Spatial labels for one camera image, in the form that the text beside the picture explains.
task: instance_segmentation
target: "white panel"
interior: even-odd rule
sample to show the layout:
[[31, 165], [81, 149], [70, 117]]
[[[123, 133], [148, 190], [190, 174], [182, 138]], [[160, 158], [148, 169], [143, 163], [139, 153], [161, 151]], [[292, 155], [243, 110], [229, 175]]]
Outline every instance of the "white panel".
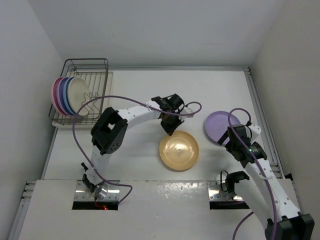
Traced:
[[29, 0], [63, 59], [250, 65], [285, 0]]
[[62, 60], [27, 0], [0, 7], [0, 240], [27, 180], [40, 178], [52, 139], [50, 87]]
[[[113, 180], [215, 180], [221, 170], [229, 173], [243, 168], [221, 146], [214, 145], [204, 132], [204, 122], [214, 111], [247, 109], [257, 122], [244, 72], [241, 71], [165, 71], [133, 70], [114, 71], [112, 95], [120, 95], [145, 103], [152, 97], [166, 97], [177, 93], [185, 103], [199, 101], [202, 111], [187, 118], [178, 127], [193, 135], [198, 142], [200, 154], [197, 163], [184, 172], [167, 169], [159, 157], [159, 143], [166, 135], [160, 120], [152, 120], [129, 129], [121, 148], [116, 151], [105, 173]], [[112, 98], [110, 106], [126, 109], [135, 103]], [[248, 121], [243, 112], [235, 115], [242, 123]], [[77, 138], [88, 156], [91, 156], [90, 131], [78, 130]], [[75, 144], [70, 130], [59, 129], [55, 138], [44, 179], [82, 179], [80, 166], [85, 158]]]
[[[302, 211], [320, 222], [320, 2], [288, 0], [254, 63], [253, 76], [285, 173]], [[313, 238], [320, 239], [315, 227]]]
[[[210, 210], [205, 182], [126, 181], [133, 185], [118, 211], [72, 210], [76, 181], [38, 180], [19, 240], [229, 240], [250, 210]], [[295, 201], [291, 181], [281, 184]], [[127, 189], [121, 188], [123, 196]], [[236, 240], [262, 240], [255, 215]]]

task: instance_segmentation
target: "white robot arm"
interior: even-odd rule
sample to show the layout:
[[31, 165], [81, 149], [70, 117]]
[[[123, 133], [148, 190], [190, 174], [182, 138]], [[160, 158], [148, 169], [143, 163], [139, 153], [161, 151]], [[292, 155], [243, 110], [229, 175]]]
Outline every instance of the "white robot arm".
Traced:
[[[92, 128], [91, 162], [99, 173], [105, 173], [111, 155], [121, 146], [127, 129], [149, 120], [161, 119], [161, 126], [169, 135], [172, 135], [185, 118], [193, 117], [193, 111], [185, 106], [184, 101], [177, 94], [164, 98], [154, 97], [145, 104], [147, 107], [138, 105], [121, 110], [109, 107]], [[169, 115], [152, 110], [152, 108], [188, 116]], [[82, 180], [93, 193], [96, 186], [103, 180], [93, 167], [88, 168], [84, 164], [82, 166], [85, 169]]]
[[[218, 141], [219, 144], [222, 144], [226, 136], [229, 136], [230, 141], [225, 148], [241, 163], [245, 170], [226, 176], [225, 186], [228, 192], [242, 197], [259, 219], [265, 229], [266, 239], [269, 240], [275, 220], [273, 201], [266, 183], [267, 180], [276, 206], [277, 231], [275, 240], [310, 239], [315, 224], [311, 215], [303, 215], [301, 210], [290, 200], [274, 175], [266, 153], [257, 142], [254, 142], [260, 135], [261, 128], [251, 123], [235, 125], [233, 128], [250, 152], [240, 143], [230, 127]], [[256, 157], [256, 161], [252, 158], [251, 153]]]

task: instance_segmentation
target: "white table surface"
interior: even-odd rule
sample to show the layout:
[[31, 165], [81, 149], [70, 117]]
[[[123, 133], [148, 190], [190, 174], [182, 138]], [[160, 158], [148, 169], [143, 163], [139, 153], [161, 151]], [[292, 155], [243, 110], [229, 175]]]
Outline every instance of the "white table surface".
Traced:
[[[204, 134], [204, 121], [214, 111], [247, 109], [256, 122], [247, 81], [242, 71], [115, 70], [111, 94], [146, 102], [152, 97], [179, 94], [187, 103], [199, 101], [202, 111], [178, 128], [192, 134], [200, 148], [199, 160], [185, 172], [168, 170], [158, 153], [165, 135], [159, 120], [129, 129], [119, 151], [112, 155], [104, 173], [112, 180], [133, 185], [118, 211], [72, 210], [77, 182], [85, 161], [70, 129], [59, 129], [44, 180], [37, 181], [19, 240], [230, 240], [239, 221], [250, 210], [210, 210], [206, 180], [221, 170], [242, 170], [223, 147]], [[111, 99], [114, 109], [133, 106]], [[247, 116], [236, 113], [242, 123]], [[90, 156], [90, 130], [76, 132]], [[291, 181], [280, 183], [297, 205]], [[123, 196], [127, 189], [120, 189]], [[255, 215], [239, 229], [236, 240], [263, 240], [264, 229]]]
[[[133, 191], [118, 211], [72, 210], [77, 181], [38, 180], [19, 240], [231, 240], [251, 211], [210, 210], [206, 182], [122, 181]], [[289, 179], [280, 179], [297, 204]], [[120, 189], [123, 196], [127, 189]], [[255, 215], [236, 240], [263, 240]]]
[[[225, 148], [214, 145], [205, 135], [204, 121], [215, 111], [244, 108], [257, 122], [249, 88], [243, 71], [199, 70], [115, 70], [112, 95], [120, 95], [146, 102], [152, 97], [166, 97], [177, 93], [185, 103], [201, 102], [203, 108], [193, 118], [187, 118], [178, 127], [193, 135], [199, 145], [199, 159], [189, 170], [174, 172], [167, 169], [159, 157], [159, 143], [165, 136], [160, 120], [152, 120], [129, 129], [121, 148], [115, 152], [104, 174], [111, 180], [215, 180], [221, 170], [243, 170]], [[132, 102], [112, 98], [114, 109], [134, 106]], [[245, 124], [245, 113], [235, 115]], [[78, 129], [76, 136], [90, 157], [92, 152], [90, 130]], [[257, 140], [262, 146], [262, 139]], [[46, 180], [80, 180], [84, 170], [80, 163], [85, 158], [79, 151], [70, 129], [59, 129], [48, 166]]]

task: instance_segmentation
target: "yellow bowl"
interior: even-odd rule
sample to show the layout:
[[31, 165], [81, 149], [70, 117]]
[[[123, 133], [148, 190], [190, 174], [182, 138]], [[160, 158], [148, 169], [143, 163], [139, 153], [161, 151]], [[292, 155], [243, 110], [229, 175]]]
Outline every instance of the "yellow bowl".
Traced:
[[190, 169], [198, 160], [199, 146], [195, 138], [185, 131], [175, 131], [160, 142], [160, 157], [165, 165], [176, 171]]

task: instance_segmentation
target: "dish rack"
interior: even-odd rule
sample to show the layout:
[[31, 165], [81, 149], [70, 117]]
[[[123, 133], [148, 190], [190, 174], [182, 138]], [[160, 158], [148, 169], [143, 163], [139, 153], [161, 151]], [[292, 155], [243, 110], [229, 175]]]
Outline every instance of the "dish rack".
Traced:
[[[109, 76], [109, 65], [106, 58], [73, 58], [64, 62], [60, 77], [79, 77], [89, 86], [90, 94], [84, 93], [85, 102], [97, 97], [104, 96]], [[76, 124], [81, 126], [94, 125], [99, 119], [104, 106], [109, 99], [99, 99], [93, 102], [86, 116], [78, 116]], [[74, 116], [65, 116], [56, 111], [51, 104], [49, 118], [55, 127], [70, 127], [73, 124]]]

